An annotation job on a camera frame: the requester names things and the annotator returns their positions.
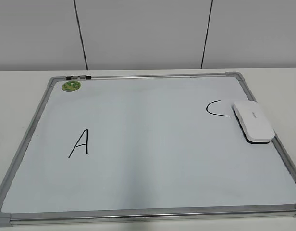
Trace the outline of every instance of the white wall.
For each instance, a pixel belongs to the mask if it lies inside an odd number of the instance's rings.
[[[296,0],[214,0],[203,68],[296,67]]]
[[[93,69],[200,68],[211,0],[75,0]],[[214,0],[203,68],[296,67],[296,0]],[[0,70],[85,70],[73,0],[0,0]]]
[[[0,0],[0,70],[83,69],[72,0]]]
[[[76,0],[88,68],[200,68],[210,0]]]

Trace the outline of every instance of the whiteboard surface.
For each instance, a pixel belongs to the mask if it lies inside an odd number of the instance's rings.
[[[58,82],[2,212],[296,203],[273,144],[246,142],[234,77]],[[211,115],[211,112],[228,116]],[[88,129],[85,147],[75,148]],[[85,143],[85,135],[80,140]]]

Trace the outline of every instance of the table surface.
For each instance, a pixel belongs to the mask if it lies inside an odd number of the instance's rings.
[[[296,68],[0,72],[0,184],[52,76],[151,75],[239,71],[296,165]],[[0,228],[0,230],[296,230],[296,218],[172,220]]]

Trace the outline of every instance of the round sticker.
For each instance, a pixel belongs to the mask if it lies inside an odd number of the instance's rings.
[[[63,91],[67,91],[67,92],[71,92],[71,91],[75,91],[78,90],[81,86],[81,83],[78,81],[68,81],[66,83],[63,84],[62,86],[62,90]]]

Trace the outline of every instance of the whiteboard eraser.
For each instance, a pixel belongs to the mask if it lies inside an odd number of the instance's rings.
[[[256,101],[236,101],[233,109],[249,143],[269,143],[274,138],[275,132]]]

